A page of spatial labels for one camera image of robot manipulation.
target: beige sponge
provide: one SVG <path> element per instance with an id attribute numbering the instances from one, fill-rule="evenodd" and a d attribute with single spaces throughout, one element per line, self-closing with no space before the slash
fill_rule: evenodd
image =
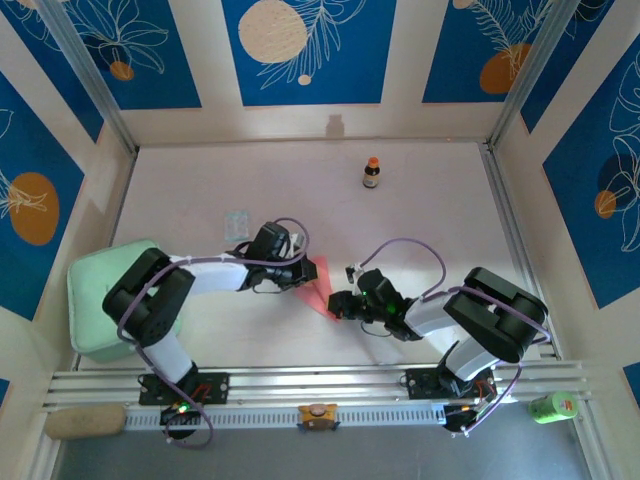
<path id="1" fill-rule="evenodd" d="M 68 408 L 49 414 L 44 431 L 53 440 L 104 437 L 124 430 L 126 418 L 122 405 Z"/>

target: white table surface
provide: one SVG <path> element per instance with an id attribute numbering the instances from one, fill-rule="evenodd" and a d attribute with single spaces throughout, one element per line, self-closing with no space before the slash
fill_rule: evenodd
<path id="1" fill-rule="evenodd" d="M 380 158 L 380 184 L 362 186 L 369 156 Z M 445 286 L 484 266 L 521 284 L 475 143 L 427 141 L 269 142 L 142 148 L 115 245 L 151 238 L 174 255 L 216 255 L 225 214 L 247 210 L 250 234 L 281 216 L 311 233 L 309 255 L 329 260 L 334 290 L 350 289 L 344 268 L 385 240 L 408 236 L 440 252 Z M 371 264 L 405 296 L 440 275 L 425 249 L 394 244 Z M 180 341 L 200 366 L 308 366 L 436 362 L 466 334 L 450 328 L 402 343 L 333 323 L 293 293 L 217 292 L 190 297 Z M 381 326 L 369 329 L 384 333 Z M 136 356 L 110 364 L 82 358 L 81 369 L 141 366 Z"/>

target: orange circle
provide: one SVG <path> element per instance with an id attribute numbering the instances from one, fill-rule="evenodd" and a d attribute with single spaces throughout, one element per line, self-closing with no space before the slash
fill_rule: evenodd
<path id="1" fill-rule="evenodd" d="M 616 196 L 609 190 L 603 190 L 596 195 L 596 213 L 598 216 L 607 219 L 611 218 L 616 211 Z"/>
<path id="2" fill-rule="evenodd" d="M 40 173 L 18 175 L 9 188 L 11 225 L 25 242 L 46 245 L 56 233 L 60 203 L 53 184 Z"/>
<path id="3" fill-rule="evenodd" d="M 120 60 L 116 60 L 109 66 L 109 71 L 111 75 L 113 75 L 118 80 L 122 80 L 123 82 L 128 82 L 129 80 L 133 80 L 133 68 L 131 68 L 128 64 L 121 62 Z"/>
<path id="4" fill-rule="evenodd" d="M 508 93 L 529 50 L 530 44 L 519 43 L 496 53 L 482 68 L 480 88 L 489 94 Z"/>

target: beige circle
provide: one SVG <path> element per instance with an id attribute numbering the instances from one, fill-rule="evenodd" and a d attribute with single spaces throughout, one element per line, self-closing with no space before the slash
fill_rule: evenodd
<path id="1" fill-rule="evenodd" d="M 291 60 L 307 44 L 302 17 L 282 0 L 260 0 L 238 24 L 240 43 L 254 60 L 280 63 Z"/>
<path id="2" fill-rule="evenodd" d="M 24 7 L 30 8 L 31 10 L 35 10 L 36 9 L 36 4 L 33 3 L 33 0 L 16 0 L 19 4 L 21 4 Z M 58 0 L 58 2 L 62 3 L 62 2 L 67 2 L 69 0 Z"/>
<path id="3" fill-rule="evenodd" d="M 453 0 L 453 6 L 458 9 L 469 8 L 476 0 Z"/>

